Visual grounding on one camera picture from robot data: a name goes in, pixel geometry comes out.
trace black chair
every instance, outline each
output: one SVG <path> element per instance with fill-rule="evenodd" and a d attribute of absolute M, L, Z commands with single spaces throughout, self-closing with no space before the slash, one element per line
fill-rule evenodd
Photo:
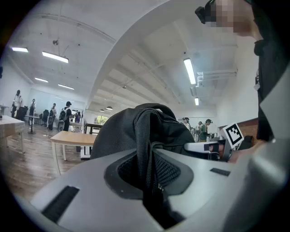
<path fill-rule="evenodd" d="M 17 111 L 17 115 L 16 115 L 16 119 L 21 120 L 21 121 L 25 121 L 24 117 L 27 113 L 28 107 L 19 107 L 18 111 Z"/>
<path fill-rule="evenodd" d="M 38 124 L 41 123 L 41 120 L 42 120 L 42 114 L 39 115 L 39 123 Z"/>
<path fill-rule="evenodd" d="M 41 121 L 43 121 L 44 123 L 42 123 L 41 126 L 42 125 L 45 125 L 46 126 L 46 122 L 47 122 L 48 116 L 49 116 L 49 111 L 48 110 L 45 110 L 43 112 L 42 119 L 41 119 Z"/>

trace black backpack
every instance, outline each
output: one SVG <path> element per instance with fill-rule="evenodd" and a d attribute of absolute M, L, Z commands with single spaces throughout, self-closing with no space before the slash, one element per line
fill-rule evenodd
<path fill-rule="evenodd" d="M 60 114 L 59 114 L 59 120 L 60 121 L 65 121 L 68 117 L 67 117 L 67 110 L 68 108 L 66 108 L 64 110 L 64 108 L 60 111 Z"/>
<path fill-rule="evenodd" d="M 143 191 L 143 205 L 163 227 L 170 227 L 183 217 L 170 210 L 167 196 L 178 191 L 180 194 L 185 188 L 174 188 L 174 193 L 164 191 L 163 188 L 174 182 L 181 171 L 178 166 L 163 159 L 154 148 L 206 159 L 204 154 L 186 151 L 185 143 L 194 143 L 194 139 L 186 126 L 176 120 L 173 112 L 164 105 L 147 103 L 110 117 L 98 133 L 91 159 L 136 149 L 126 157 L 126 161 L 119 161 L 117 172 L 124 181 Z M 193 174 L 185 175 L 185 186 L 191 183 L 192 178 Z"/>

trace wooden table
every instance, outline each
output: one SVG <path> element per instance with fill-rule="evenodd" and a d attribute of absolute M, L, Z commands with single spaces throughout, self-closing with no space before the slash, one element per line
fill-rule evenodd
<path fill-rule="evenodd" d="M 34 119 L 39 119 L 39 117 L 38 116 L 32 116 L 32 115 L 25 115 L 25 117 L 28 117 L 29 119 L 28 119 L 28 122 L 29 122 L 29 120 L 31 119 L 31 118 L 34 118 Z M 28 132 L 29 134 L 35 134 L 35 132 L 33 132 L 33 129 L 32 129 L 32 125 L 33 125 L 33 119 L 31 120 L 31 129 L 30 129 L 30 131 Z"/>
<path fill-rule="evenodd" d="M 0 120 L 0 139 L 4 139 L 4 145 L 7 147 L 7 137 L 20 133 L 22 152 L 25 153 L 22 135 L 24 129 L 25 124 L 23 121 L 3 115 L 2 120 Z"/>
<path fill-rule="evenodd" d="M 63 145 L 63 160 L 67 160 L 65 157 L 65 145 L 68 146 L 93 146 L 97 135 L 89 135 L 82 133 L 73 133 L 68 131 L 61 131 L 51 138 L 51 145 L 53 149 L 53 160 L 55 168 L 60 175 L 58 159 L 56 156 L 55 144 Z"/>

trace ceiling light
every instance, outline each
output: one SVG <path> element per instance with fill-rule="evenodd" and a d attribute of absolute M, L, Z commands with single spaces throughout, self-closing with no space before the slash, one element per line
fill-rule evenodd
<path fill-rule="evenodd" d="M 184 64 L 185 64 L 185 67 L 186 67 L 186 70 L 187 70 L 187 73 L 188 73 L 188 76 L 189 76 L 189 79 L 190 79 L 190 83 L 192 85 L 196 84 L 194 71 L 193 71 L 193 66 L 192 66 L 190 58 L 185 59 L 184 60 Z"/>
<path fill-rule="evenodd" d="M 36 77 L 35 77 L 35 79 L 38 80 L 38 81 L 42 81 L 42 82 L 46 82 L 46 83 L 48 83 L 48 81 L 43 80 L 43 79 L 40 79 L 40 78 L 36 78 Z"/>
<path fill-rule="evenodd" d="M 195 105 L 198 106 L 199 105 L 198 98 L 195 98 L 194 100 L 195 100 Z"/>
<path fill-rule="evenodd" d="M 12 50 L 16 52 L 28 52 L 27 48 L 12 48 Z"/>
<path fill-rule="evenodd" d="M 58 86 L 74 90 L 74 88 L 71 88 L 71 87 L 68 87 L 68 86 L 65 86 L 65 85 L 58 84 Z"/>
<path fill-rule="evenodd" d="M 47 53 L 47 52 L 42 52 L 42 55 L 46 56 L 46 57 L 49 57 L 49 58 L 52 58 L 52 59 L 56 59 L 56 60 L 68 63 L 68 58 L 65 58 L 65 57 L 62 57 L 62 56 L 54 55 L 54 54 Z"/>

